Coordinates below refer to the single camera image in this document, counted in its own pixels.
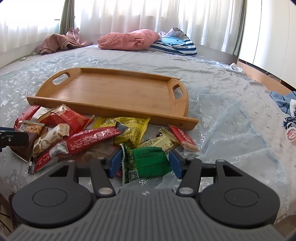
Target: bed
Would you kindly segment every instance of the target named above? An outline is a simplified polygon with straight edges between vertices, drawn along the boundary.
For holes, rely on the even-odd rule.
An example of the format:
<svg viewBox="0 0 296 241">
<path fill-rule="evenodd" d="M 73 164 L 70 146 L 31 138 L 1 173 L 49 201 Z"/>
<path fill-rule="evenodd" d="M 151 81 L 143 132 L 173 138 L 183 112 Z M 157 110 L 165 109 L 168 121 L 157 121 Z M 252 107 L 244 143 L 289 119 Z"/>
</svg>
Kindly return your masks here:
<svg viewBox="0 0 296 241">
<path fill-rule="evenodd" d="M 296 211 L 296 176 L 293 175 L 296 148 L 285 139 L 281 127 L 286 115 L 269 97 L 265 86 L 229 65 L 200 56 L 102 50 L 96 45 L 30 56 L 0 69 L 0 125 L 12 127 L 17 116 L 28 107 L 27 95 L 35 94 L 54 73 L 73 67 L 123 69 L 179 78 L 189 94 L 188 116 L 200 121 L 188 132 L 201 150 L 200 159 L 213 163 L 223 158 L 275 190 L 281 200 L 277 220 Z M 149 126 L 144 138 L 155 136 L 158 130 L 157 126 Z M 31 175 L 29 164 L 9 148 L 3 149 L 0 155 L 0 193 L 6 199 L 54 167 Z M 120 182 L 112 180 L 115 189 L 120 188 Z M 170 172 L 164 177 L 134 181 L 129 186 L 176 190 L 178 183 L 180 180 Z M 203 178 L 201 189 L 211 183 L 212 179 Z"/>
</svg>

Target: qr code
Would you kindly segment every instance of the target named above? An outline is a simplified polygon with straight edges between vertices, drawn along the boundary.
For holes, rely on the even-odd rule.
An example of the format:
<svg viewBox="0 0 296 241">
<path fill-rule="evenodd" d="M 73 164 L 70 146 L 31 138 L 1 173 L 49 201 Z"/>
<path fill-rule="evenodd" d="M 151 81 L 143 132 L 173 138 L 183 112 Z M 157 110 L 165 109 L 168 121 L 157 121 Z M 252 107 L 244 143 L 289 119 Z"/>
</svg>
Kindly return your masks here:
<svg viewBox="0 0 296 241">
<path fill-rule="evenodd" d="M 130 182 L 139 179 L 138 170 L 129 171 L 128 178 Z"/>
<path fill-rule="evenodd" d="M 28 128 L 28 125 L 21 125 L 19 128 L 19 131 L 26 131 L 27 128 Z"/>
</svg>

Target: blanket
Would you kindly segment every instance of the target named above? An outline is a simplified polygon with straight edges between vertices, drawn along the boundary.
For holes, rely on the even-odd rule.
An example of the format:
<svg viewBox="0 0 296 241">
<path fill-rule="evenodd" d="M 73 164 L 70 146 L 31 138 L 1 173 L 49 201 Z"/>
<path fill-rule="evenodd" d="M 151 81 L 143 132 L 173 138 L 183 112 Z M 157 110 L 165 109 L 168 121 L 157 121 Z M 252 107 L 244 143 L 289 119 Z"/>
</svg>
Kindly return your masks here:
<svg viewBox="0 0 296 241">
<path fill-rule="evenodd" d="M 49 54 L 72 48 L 85 47 L 91 44 L 93 42 L 81 38 L 79 28 L 70 28 L 66 35 L 52 34 L 48 36 L 41 45 L 35 48 L 34 52 Z"/>
</svg>

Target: bamboo tray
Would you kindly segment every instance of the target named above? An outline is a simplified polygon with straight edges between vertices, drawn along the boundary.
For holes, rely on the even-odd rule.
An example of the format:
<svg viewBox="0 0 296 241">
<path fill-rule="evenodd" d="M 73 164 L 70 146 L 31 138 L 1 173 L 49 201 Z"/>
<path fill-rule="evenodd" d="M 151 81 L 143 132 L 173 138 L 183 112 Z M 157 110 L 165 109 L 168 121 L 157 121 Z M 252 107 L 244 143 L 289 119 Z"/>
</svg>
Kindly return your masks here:
<svg viewBox="0 0 296 241">
<path fill-rule="evenodd" d="M 60 84 L 53 80 L 66 74 Z M 180 87 L 182 96 L 175 98 Z M 179 79 L 117 69 L 72 68 L 51 76 L 36 96 L 27 96 L 30 105 L 53 108 L 65 104 L 84 115 L 105 117 L 150 117 L 149 124 L 179 126 L 192 130 L 198 119 L 188 118 L 189 99 Z"/>
</svg>

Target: black circular pad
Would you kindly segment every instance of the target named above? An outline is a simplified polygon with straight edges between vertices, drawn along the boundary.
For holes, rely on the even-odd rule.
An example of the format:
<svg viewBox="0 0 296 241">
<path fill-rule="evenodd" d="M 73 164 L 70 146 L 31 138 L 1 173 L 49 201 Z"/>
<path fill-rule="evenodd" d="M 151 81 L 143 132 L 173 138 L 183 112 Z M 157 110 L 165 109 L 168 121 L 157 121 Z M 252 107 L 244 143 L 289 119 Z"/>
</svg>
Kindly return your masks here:
<svg viewBox="0 0 296 241">
<path fill-rule="evenodd" d="M 224 198 L 229 204 L 237 207 L 250 207 L 259 201 L 258 194 L 246 188 L 230 189 L 224 194 Z"/>
<path fill-rule="evenodd" d="M 22 223 L 55 228 L 73 223 L 92 206 L 90 192 L 73 180 L 49 177 L 32 182 L 12 199 L 12 208 Z"/>
<path fill-rule="evenodd" d="M 54 207 L 67 199 L 67 193 L 57 188 L 47 188 L 36 192 L 33 201 L 42 207 Z"/>
<path fill-rule="evenodd" d="M 253 179 L 227 177 L 200 194 L 200 206 L 217 222 L 236 228 L 255 228 L 275 220 L 279 197 Z"/>
</svg>

